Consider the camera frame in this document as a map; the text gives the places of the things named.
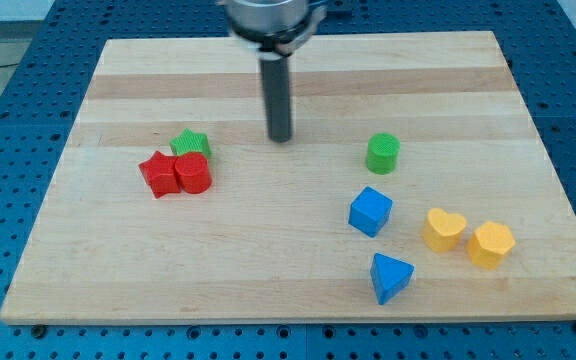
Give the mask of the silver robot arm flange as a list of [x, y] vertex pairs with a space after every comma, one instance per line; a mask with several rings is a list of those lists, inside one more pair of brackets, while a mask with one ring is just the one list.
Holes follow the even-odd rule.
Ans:
[[225, 0], [229, 33], [262, 60], [290, 57], [316, 33], [327, 1]]

